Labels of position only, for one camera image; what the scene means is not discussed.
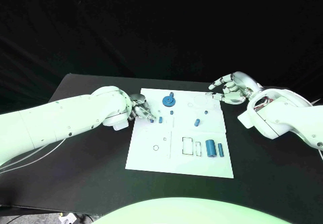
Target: black backdrop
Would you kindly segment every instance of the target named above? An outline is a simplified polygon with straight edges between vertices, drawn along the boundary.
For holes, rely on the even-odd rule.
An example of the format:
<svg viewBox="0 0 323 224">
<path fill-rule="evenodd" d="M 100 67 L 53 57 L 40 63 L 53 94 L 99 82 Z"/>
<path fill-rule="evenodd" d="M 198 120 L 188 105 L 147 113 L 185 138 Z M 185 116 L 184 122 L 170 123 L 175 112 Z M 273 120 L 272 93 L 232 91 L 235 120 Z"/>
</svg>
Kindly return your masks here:
<svg viewBox="0 0 323 224">
<path fill-rule="evenodd" d="M 46 103 L 67 73 L 211 82 L 239 70 L 315 100 L 320 4 L 0 1 L 0 112 Z"/>
</svg>

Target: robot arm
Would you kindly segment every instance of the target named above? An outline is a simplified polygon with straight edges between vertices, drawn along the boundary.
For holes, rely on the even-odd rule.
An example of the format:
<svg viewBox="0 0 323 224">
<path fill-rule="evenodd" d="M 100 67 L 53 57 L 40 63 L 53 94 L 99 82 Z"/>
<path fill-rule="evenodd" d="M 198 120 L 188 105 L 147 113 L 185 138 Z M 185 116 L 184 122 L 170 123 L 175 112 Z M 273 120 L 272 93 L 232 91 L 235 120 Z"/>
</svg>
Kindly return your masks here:
<svg viewBox="0 0 323 224">
<path fill-rule="evenodd" d="M 0 165 L 18 154 L 93 129 L 100 123 L 121 130 L 128 126 L 126 119 L 134 117 L 155 119 L 144 96 L 135 94 L 131 98 L 115 86 L 0 115 Z"/>
<path fill-rule="evenodd" d="M 308 146 L 323 151 L 323 106 L 312 106 L 289 90 L 265 89 L 242 72 L 223 76 L 209 89 L 223 83 L 223 94 L 206 95 L 227 104 L 240 104 L 247 98 L 246 111 L 237 116 L 246 128 L 253 126 L 269 139 L 291 131 Z"/>
</svg>

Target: floor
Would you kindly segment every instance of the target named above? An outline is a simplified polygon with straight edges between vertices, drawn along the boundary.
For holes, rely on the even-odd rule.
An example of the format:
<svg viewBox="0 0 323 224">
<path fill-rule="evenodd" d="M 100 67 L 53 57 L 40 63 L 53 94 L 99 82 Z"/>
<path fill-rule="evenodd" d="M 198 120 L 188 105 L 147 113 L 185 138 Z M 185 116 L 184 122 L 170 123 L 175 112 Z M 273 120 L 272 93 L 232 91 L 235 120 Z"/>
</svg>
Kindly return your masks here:
<svg viewBox="0 0 323 224">
<path fill-rule="evenodd" d="M 17 216 L 0 217 L 0 224 L 5 224 L 14 217 Z M 99 216 L 90 216 L 90 218 L 95 221 Z M 90 223 L 90 219 L 85 217 L 83 224 Z M 59 213 L 21 216 L 10 224 L 60 224 Z"/>
</svg>

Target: blue gear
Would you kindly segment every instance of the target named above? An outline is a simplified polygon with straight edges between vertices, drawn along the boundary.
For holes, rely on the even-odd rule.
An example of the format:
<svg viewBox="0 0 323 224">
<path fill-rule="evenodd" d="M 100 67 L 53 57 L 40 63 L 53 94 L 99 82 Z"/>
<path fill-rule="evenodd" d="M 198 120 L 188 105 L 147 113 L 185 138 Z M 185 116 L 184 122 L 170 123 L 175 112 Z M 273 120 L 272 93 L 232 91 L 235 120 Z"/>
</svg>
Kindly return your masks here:
<svg viewBox="0 0 323 224">
<path fill-rule="evenodd" d="M 171 107 L 174 106 L 174 103 L 175 101 L 174 101 L 173 92 L 171 92 L 170 95 L 162 98 L 162 105 L 167 107 Z"/>
</svg>

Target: black table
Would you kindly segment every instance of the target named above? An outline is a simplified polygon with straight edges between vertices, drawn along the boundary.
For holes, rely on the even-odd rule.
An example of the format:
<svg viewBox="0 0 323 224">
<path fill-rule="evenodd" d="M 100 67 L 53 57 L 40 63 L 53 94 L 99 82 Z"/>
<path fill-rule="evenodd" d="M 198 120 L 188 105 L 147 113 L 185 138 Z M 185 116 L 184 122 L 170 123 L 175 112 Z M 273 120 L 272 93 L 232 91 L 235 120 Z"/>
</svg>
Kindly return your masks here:
<svg viewBox="0 0 323 224">
<path fill-rule="evenodd" d="M 141 88 L 207 91 L 209 86 L 67 74 L 50 102 L 109 85 L 128 94 Z M 66 139 L 44 159 L 0 176 L 0 204 L 105 214 L 148 199 L 196 197 L 253 208 L 292 223 L 321 223 L 323 162 L 317 150 L 292 133 L 271 140 L 255 128 L 245 129 L 236 119 L 245 107 L 246 103 L 222 103 L 233 179 L 125 170 L 132 122 L 119 131 L 100 125 Z"/>
</svg>

